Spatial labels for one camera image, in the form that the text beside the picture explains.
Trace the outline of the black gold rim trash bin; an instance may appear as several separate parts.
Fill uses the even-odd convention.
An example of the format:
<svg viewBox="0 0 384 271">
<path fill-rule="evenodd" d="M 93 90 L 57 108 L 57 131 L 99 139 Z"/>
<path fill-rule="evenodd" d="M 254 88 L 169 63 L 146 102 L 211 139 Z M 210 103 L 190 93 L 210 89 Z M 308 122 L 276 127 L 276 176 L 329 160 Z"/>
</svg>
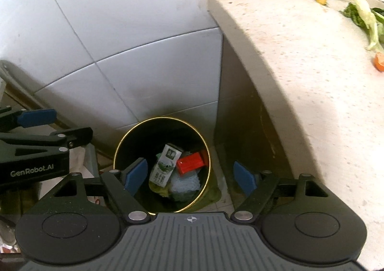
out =
<svg viewBox="0 0 384 271">
<path fill-rule="evenodd" d="M 152 214 L 200 210 L 220 196 L 211 182 L 206 141 L 180 119 L 155 117 L 135 125 L 118 144 L 113 167 Z"/>
</svg>

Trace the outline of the red drink carton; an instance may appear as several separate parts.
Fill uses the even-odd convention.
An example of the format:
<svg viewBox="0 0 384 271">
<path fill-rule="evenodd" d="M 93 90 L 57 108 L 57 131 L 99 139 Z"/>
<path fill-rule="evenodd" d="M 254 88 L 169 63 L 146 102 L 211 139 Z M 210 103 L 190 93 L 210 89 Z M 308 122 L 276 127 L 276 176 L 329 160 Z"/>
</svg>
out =
<svg viewBox="0 0 384 271">
<path fill-rule="evenodd" d="M 209 154 L 207 150 L 202 149 L 179 158 L 176 162 L 176 169 L 180 176 L 184 176 L 203 167 L 209 167 L 209 165 Z"/>
</svg>

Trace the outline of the dark green leafy vegetable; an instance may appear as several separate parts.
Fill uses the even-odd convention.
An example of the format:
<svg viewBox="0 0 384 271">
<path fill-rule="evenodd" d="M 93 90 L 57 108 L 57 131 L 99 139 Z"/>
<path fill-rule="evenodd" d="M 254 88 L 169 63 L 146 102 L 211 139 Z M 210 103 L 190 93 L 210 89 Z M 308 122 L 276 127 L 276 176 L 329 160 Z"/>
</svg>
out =
<svg viewBox="0 0 384 271">
<path fill-rule="evenodd" d="M 383 52 L 383 8 L 370 7 L 367 0 L 353 0 L 340 13 L 366 32 L 367 50 Z"/>
</svg>

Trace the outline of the orange peel piece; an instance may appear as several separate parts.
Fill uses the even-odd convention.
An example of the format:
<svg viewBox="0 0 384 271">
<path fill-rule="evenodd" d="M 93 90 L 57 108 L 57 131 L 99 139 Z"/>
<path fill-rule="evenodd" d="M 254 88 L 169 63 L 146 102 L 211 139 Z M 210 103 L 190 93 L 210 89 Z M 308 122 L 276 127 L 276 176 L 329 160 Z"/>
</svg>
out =
<svg viewBox="0 0 384 271">
<path fill-rule="evenodd" d="M 374 57 L 374 67 L 380 71 L 384 71 L 384 53 L 382 52 L 377 52 L 375 57 Z"/>
</svg>

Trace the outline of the green white milk carton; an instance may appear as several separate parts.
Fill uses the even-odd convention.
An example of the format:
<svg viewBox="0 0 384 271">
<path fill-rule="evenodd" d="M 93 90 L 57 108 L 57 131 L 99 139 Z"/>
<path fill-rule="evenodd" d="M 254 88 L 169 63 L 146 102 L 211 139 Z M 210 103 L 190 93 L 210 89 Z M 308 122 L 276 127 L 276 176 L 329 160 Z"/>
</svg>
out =
<svg viewBox="0 0 384 271">
<path fill-rule="evenodd" d="M 166 187 L 183 151 L 172 144 L 166 144 L 156 165 L 153 167 L 149 181 L 162 188 Z"/>
</svg>

